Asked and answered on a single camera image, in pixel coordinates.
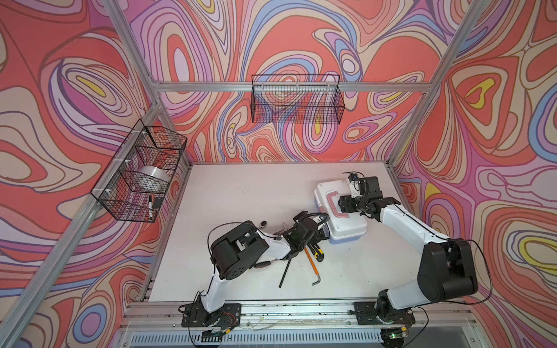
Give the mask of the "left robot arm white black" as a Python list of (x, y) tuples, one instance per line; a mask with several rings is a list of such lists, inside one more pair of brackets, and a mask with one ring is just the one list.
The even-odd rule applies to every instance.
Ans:
[(206, 313), (224, 306), (229, 281), (251, 268), (265, 268), (273, 262), (297, 257), (330, 217), (326, 213), (302, 211), (293, 220), (293, 227), (278, 234), (266, 233), (250, 220), (233, 223), (232, 230), (209, 246), (213, 276), (207, 291), (200, 295)]

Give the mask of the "white pink tool box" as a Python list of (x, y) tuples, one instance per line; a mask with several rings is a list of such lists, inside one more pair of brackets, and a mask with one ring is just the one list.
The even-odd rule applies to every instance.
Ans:
[(339, 206), (340, 198), (351, 198), (351, 193), (347, 179), (320, 183), (314, 190), (319, 211), (329, 215), (325, 226), (332, 244), (358, 240), (367, 232), (368, 223), (364, 216), (359, 215), (359, 212), (344, 213)]

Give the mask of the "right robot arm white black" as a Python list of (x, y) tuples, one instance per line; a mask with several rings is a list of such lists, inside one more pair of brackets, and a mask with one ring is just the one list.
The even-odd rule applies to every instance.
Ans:
[(385, 197), (377, 177), (350, 172), (350, 193), (339, 198), (342, 213), (359, 214), (386, 225), (421, 257), (416, 279), (379, 293), (375, 312), (382, 320), (412, 307), (475, 294), (477, 274), (470, 243), (451, 239), (415, 217), (401, 202)]

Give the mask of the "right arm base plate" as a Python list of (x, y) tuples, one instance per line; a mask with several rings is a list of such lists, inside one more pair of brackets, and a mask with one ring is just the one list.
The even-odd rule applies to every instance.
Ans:
[(396, 310), (380, 302), (354, 302), (349, 314), (354, 315), (359, 325), (401, 325), (416, 323), (411, 309)]

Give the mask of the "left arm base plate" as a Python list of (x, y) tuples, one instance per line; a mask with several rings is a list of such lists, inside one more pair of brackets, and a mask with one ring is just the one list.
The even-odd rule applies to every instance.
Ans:
[(241, 322), (242, 305), (240, 303), (225, 303), (214, 312), (207, 312), (201, 302), (183, 304), (178, 308), (182, 314), (181, 326), (184, 328), (233, 329)]

